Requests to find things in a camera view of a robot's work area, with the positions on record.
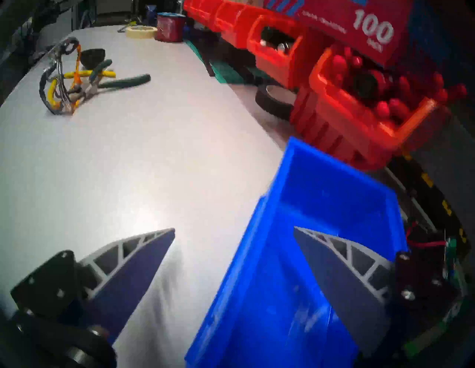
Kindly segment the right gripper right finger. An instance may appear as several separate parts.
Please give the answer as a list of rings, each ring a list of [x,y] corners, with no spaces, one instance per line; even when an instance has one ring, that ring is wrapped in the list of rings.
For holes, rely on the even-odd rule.
[[[364,357],[387,335],[394,263],[349,239],[294,227],[298,243],[324,297]]]

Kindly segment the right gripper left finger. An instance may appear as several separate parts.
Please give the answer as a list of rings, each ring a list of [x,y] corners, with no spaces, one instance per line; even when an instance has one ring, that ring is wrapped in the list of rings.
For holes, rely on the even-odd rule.
[[[77,263],[83,288],[81,323],[99,325],[114,343],[151,285],[175,239],[175,228],[120,239]]]

